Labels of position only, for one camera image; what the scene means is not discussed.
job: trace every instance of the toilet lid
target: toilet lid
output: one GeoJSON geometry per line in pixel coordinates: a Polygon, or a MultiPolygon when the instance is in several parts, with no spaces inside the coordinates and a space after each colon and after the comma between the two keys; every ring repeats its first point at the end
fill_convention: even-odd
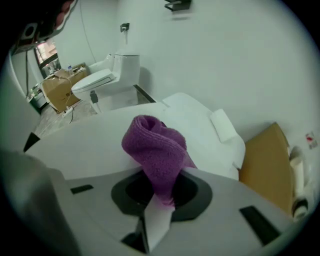
{"type": "Polygon", "coordinates": [[[112,74],[110,69],[106,68],[81,79],[72,87],[72,91],[86,91],[102,84],[106,84],[113,79],[115,79],[114,74],[112,74]]]}

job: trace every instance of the brown cardboard box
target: brown cardboard box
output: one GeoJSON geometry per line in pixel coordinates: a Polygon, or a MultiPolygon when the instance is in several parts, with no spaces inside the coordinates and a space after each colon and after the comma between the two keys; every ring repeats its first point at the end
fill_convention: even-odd
{"type": "Polygon", "coordinates": [[[42,87],[54,107],[59,112],[63,112],[67,109],[67,106],[69,107],[79,101],[72,94],[71,88],[87,75],[86,69],[78,71],[72,76],[69,76],[66,70],[60,69],[53,76],[44,80],[42,87]]]}
{"type": "Polygon", "coordinates": [[[288,142],[277,123],[245,143],[239,180],[292,215],[294,185],[288,142]]]}

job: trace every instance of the floor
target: floor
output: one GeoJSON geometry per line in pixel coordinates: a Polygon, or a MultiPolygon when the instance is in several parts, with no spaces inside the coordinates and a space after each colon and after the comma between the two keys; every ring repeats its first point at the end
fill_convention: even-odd
{"type": "MultiPolygon", "coordinates": [[[[137,91],[137,96],[138,104],[150,103],[139,91],[137,91]]],[[[45,136],[48,136],[69,125],[71,121],[74,123],[96,114],[97,113],[92,108],[90,103],[86,101],[76,102],[73,105],[73,116],[72,113],[70,113],[66,117],[63,117],[62,113],[56,113],[50,105],[47,105],[41,111],[39,123],[33,133],[42,139],[45,136]]]]}

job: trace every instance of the white toilet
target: white toilet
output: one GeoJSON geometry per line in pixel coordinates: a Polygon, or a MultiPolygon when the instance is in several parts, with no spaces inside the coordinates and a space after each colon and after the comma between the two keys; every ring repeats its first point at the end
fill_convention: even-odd
{"type": "Polygon", "coordinates": [[[85,77],[72,87],[72,92],[78,99],[90,102],[97,113],[134,106],[138,104],[134,85],[139,75],[139,55],[117,52],[112,71],[106,68],[85,77]]]}

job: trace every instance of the towel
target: towel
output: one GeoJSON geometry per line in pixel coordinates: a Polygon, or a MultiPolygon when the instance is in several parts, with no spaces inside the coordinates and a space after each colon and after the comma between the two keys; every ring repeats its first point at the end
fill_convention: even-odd
{"type": "Polygon", "coordinates": [[[185,138],[149,115],[138,115],[122,139],[122,148],[141,164],[153,191],[164,205],[174,205],[172,189],[183,167],[196,168],[185,138]]]}

